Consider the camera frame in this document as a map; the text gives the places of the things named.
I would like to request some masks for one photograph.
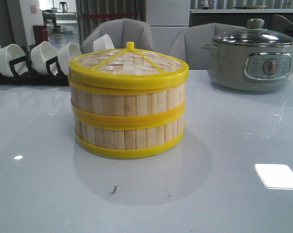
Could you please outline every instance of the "cooker control panel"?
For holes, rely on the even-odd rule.
[[[277,80],[287,76],[291,57],[288,53],[253,53],[248,56],[243,72],[249,79]]]

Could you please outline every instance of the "woven bamboo lid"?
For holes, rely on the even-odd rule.
[[[189,66],[161,53],[127,48],[101,50],[72,59],[71,82],[116,89],[160,89],[183,83]]]

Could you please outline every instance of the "red trash bin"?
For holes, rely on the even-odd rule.
[[[46,25],[33,25],[33,31],[36,45],[39,45],[43,41],[49,42]]]

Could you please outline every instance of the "cooker handle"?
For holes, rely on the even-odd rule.
[[[218,53],[218,47],[212,46],[210,44],[203,44],[201,48],[210,51],[212,55],[216,55]]]

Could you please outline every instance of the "glossy table surface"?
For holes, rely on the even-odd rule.
[[[0,233],[293,233],[293,189],[255,169],[293,172],[293,80],[249,93],[190,71],[185,123],[162,154],[107,159],[76,143],[69,87],[0,86]]]

